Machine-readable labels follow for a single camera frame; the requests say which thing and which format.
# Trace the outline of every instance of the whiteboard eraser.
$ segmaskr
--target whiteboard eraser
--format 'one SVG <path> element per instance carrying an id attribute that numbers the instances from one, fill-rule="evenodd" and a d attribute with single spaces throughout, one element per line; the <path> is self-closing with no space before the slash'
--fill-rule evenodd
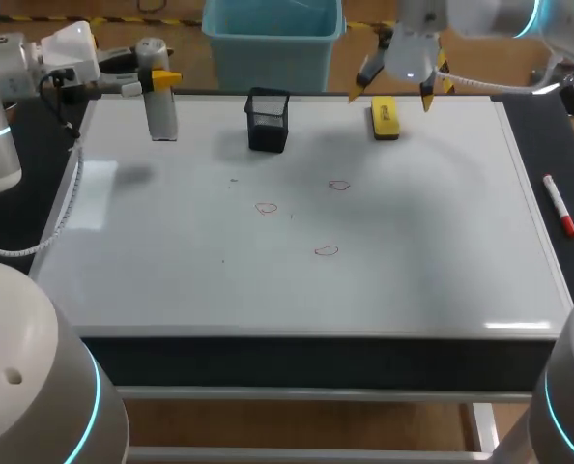
<path id="1" fill-rule="evenodd" d="M 377 140 L 396 140 L 400 126 L 393 97 L 373 97 L 371 101 L 373 133 Z"/>

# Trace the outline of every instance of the cable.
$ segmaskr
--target cable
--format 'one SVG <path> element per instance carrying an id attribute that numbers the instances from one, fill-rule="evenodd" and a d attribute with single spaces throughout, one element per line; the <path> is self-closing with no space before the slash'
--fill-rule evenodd
<path id="1" fill-rule="evenodd" d="M 66 72 L 50 72 L 49 74 L 45 75 L 41 79 L 40 84 L 38 85 L 38 93 L 39 93 L 40 98 L 43 101 L 44 105 L 46 106 L 46 108 L 51 113 L 53 113 L 53 115 L 55 116 L 57 121 L 62 125 L 62 127 L 64 127 L 64 129 L 67 131 L 67 133 L 72 138 L 74 138 L 75 140 L 78 140 L 78 138 L 80 137 L 79 131 L 77 129 L 75 129 L 69 121 L 66 121 L 64 119 L 64 117 L 62 116 L 62 111 L 61 111 L 61 109 L 62 109 L 61 95 L 59 95 L 59 93 L 60 93 L 61 87 L 64 85 L 64 79 L 66 79 L 67 77 L 71 78 L 71 75 L 68 71 L 66 71 Z M 44 84 L 48 81 L 49 78 L 53 78 L 53 85 L 55 86 L 55 88 L 57 89 L 57 92 L 58 92 L 57 108 L 55 108 L 51 104 L 51 102 L 46 98 L 46 96 L 44 95 Z M 68 207 L 66 208 L 66 211 L 64 212 L 64 215 L 62 216 L 61 220 L 57 224 L 57 227 L 55 227 L 55 230 L 53 231 L 53 233 L 51 234 L 51 236 L 48 239 L 43 240 L 42 242 L 40 242 L 39 244 L 37 244 L 35 246 L 31 246 L 29 248 L 20 249 L 20 250 L 16 250 L 16 251 L 10 251 L 10 250 L 0 248 L 0 256 L 1 257 L 4 257 L 4 258 L 22 258 L 23 256 L 29 256 L 29 255 L 35 254 L 39 251 L 42 251 L 43 249 L 49 247 L 60 236 L 60 234 L 62 233 L 62 230 L 64 230 L 64 227 L 66 227 L 66 223 L 68 222 L 68 219 L 71 216 L 72 207 L 74 206 L 74 201 L 76 200 L 76 194 L 78 193 L 78 188 L 81 184 L 81 179 L 83 177 L 83 164 L 84 164 L 83 147 L 80 143 L 75 143 L 75 145 L 71 148 L 71 152 L 73 152 L 74 147 L 78 147 L 78 150 L 77 150 L 78 159 L 76 162 L 76 176 L 74 177 L 74 185 L 72 186 L 71 199 L 68 202 Z"/>
<path id="2" fill-rule="evenodd" d="M 40 83 L 38 84 L 38 94 L 40 95 L 40 99 L 43 101 L 44 106 L 48 109 L 57 122 L 62 125 L 64 130 L 70 134 L 70 136 L 74 139 L 77 139 L 81 136 L 79 131 L 72 125 L 70 121 L 66 121 L 62 116 L 62 105 L 61 105 L 61 88 L 64 86 L 65 79 L 73 79 L 73 70 L 65 70 L 65 71 L 54 71 L 50 72 L 49 74 L 45 74 L 42 79 L 40 79 Z M 49 99 L 44 94 L 44 85 L 48 81 L 49 78 L 53 79 L 53 86 L 57 90 L 57 108 L 53 106 L 53 104 L 49 101 Z"/>
<path id="3" fill-rule="evenodd" d="M 140 12 L 140 13 L 144 13 L 144 14 L 151 14 L 151 13 L 158 13 L 160 10 L 164 10 L 167 6 L 167 0 L 161 0 L 160 1 L 160 5 L 158 5 L 155 8 L 142 8 L 141 7 L 141 0 L 136 0 L 136 9 Z"/>
<path id="4" fill-rule="evenodd" d="M 549 58 L 549 63 L 547 64 L 547 72 L 542 77 L 540 82 L 531 87 L 515 87 L 511 85 L 500 85 L 493 84 L 489 82 L 481 82 L 479 80 L 467 79 L 466 77 L 461 77 L 459 75 L 450 74 L 448 72 L 441 72 L 439 69 L 435 69 L 436 76 L 441 79 L 450 79 L 458 84 L 469 85 L 472 87 L 481 87 L 483 89 L 497 90 L 500 92 L 506 92 L 507 94 L 532 94 L 538 90 L 543 89 L 545 86 L 551 84 L 551 77 L 556 70 L 556 65 L 562 61 L 563 57 L 552 54 Z"/>
<path id="5" fill-rule="evenodd" d="M 76 176 L 74 176 L 74 185 L 72 187 L 71 199 L 68 202 L 68 207 L 66 208 L 64 215 L 62 216 L 61 220 L 59 221 L 59 224 L 57 224 L 57 227 L 55 227 L 55 230 L 53 231 L 51 236 L 48 239 L 43 240 L 39 244 L 37 244 L 35 246 L 31 246 L 31 247 L 26 248 L 26 249 L 20 249 L 17 251 L 9 251 L 9 250 L 0 248 L 0 256 L 2 256 L 4 258 L 22 258 L 23 256 L 29 256 L 31 254 L 35 254 L 39 251 L 42 251 L 46 247 L 50 246 L 60 236 L 60 234 L 62 233 L 62 230 L 64 230 L 64 227 L 66 227 L 66 223 L 68 222 L 68 219 L 71 216 L 72 207 L 74 206 L 74 202 L 76 200 L 76 194 L 78 193 L 78 188 L 81 184 L 81 179 L 83 177 L 83 164 L 84 164 L 83 146 L 80 143 L 78 143 L 76 146 L 78 147 L 78 150 L 77 150 L 78 160 L 76 162 Z"/>

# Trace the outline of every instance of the pen holder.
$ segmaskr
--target pen holder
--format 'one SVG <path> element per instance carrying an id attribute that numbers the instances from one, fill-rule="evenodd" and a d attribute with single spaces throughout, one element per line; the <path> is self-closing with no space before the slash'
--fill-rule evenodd
<path id="1" fill-rule="evenodd" d="M 246 118 L 248 147 L 259 152 L 282 153 L 287 141 L 289 92 L 253 87 L 248 93 Z"/>

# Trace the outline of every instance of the red drawing mark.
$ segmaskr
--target red drawing mark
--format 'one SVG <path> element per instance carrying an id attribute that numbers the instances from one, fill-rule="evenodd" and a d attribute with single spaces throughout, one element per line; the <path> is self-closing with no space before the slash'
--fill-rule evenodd
<path id="1" fill-rule="evenodd" d="M 329 181 L 328 187 L 338 191 L 345 191 L 346 189 L 351 187 L 351 185 L 347 181 Z"/>
<path id="2" fill-rule="evenodd" d="M 261 213 L 261 216 L 269 215 L 278 209 L 273 203 L 257 203 L 255 208 Z"/>
<path id="3" fill-rule="evenodd" d="M 338 253 L 338 246 L 334 245 L 324 246 L 315 250 L 317 256 L 334 256 L 336 253 Z"/>

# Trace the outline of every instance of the blue plastic bin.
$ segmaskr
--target blue plastic bin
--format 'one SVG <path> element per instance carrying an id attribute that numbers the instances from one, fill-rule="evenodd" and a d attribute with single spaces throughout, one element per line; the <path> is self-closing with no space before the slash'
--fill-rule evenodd
<path id="1" fill-rule="evenodd" d="M 230 92 L 325 91 L 345 27 L 341 0 L 206 0 L 203 11 L 218 85 Z"/>

